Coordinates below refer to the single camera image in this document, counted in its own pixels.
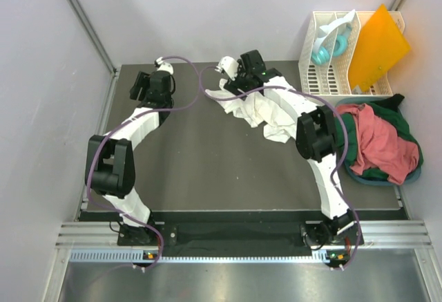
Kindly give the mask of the white printed t shirt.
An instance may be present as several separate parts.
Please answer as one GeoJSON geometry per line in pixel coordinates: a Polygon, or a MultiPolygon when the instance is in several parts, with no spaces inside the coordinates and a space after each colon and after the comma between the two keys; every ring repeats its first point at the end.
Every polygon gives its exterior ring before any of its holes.
{"type": "Polygon", "coordinates": [[[232,114],[235,118],[244,120],[251,128],[257,128],[263,124],[263,136],[267,140],[285,144],[290,138],[295,138],[295,121],[275,102],[264,97],[260,92],[240,99],[221,101],[221,99],[233,97],[232,93],[224,89],[226,82],[226,79],[220,80],[219,90],[206,89],[204,91],[214,98],[226,114],[232,114]]]}

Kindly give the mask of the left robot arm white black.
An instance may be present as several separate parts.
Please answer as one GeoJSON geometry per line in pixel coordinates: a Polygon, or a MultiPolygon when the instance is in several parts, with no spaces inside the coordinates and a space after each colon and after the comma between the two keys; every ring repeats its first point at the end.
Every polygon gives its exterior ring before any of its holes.
{"type": "Polygon", "coordinates": [[[170,65],[151,74],[140,72],[130,89],[130,98],[140,102],[133,113],[114,130],[88,141],[85,185],[115,208],[122,218],[120,233],[134,244],[161,242],[151,210],[135,190],[134,150],[170,115],[174,92],[170,65]]]}

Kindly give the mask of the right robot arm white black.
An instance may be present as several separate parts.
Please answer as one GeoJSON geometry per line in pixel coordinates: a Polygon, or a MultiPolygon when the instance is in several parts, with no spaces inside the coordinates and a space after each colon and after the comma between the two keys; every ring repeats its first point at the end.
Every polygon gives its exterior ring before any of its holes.
{"type": "Polygon", "coordinates": [[[279,70],[266,67],[257,50],[239,59],[223,57],[217,70],[227,77],[224,89],[229,93],[244,100],[261,94],[296,123],[296,148],[314,173],[325,216],[320,223],[306,226],[302,238],[312,250],[341,242],[354,225],[354,214],[343,199],[336,172],[338,134],[332,106],[319,106],[310,95],[296,91],[279,70]]]}

